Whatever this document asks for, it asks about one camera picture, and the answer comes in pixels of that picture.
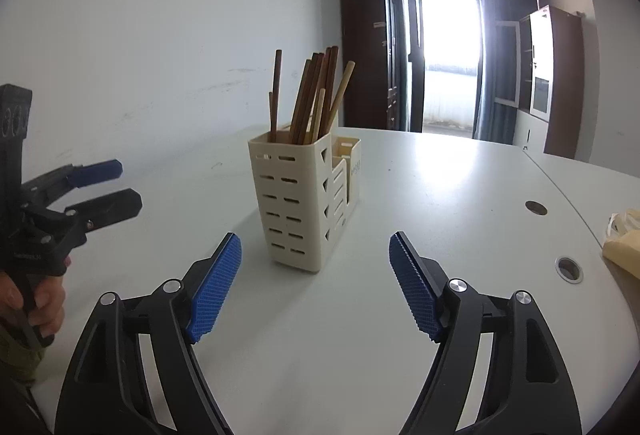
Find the person left hand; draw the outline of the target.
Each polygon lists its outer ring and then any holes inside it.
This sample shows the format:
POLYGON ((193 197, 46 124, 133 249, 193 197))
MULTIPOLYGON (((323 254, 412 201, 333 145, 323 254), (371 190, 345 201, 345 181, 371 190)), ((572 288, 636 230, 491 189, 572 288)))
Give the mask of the person left hand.
MULTIPOLYGON (((1 325, 11 337, 26 345, 27 339, 18 319, 18 313, 23 311, 24 296, 4 267, 6 263, 1 262, 1 325)), ((63 325, 66 298, 63 280, 63 276, 43 277, 32 291, 35 306, 27 314, 27 320, 41 337, 55 335, 63 325)))

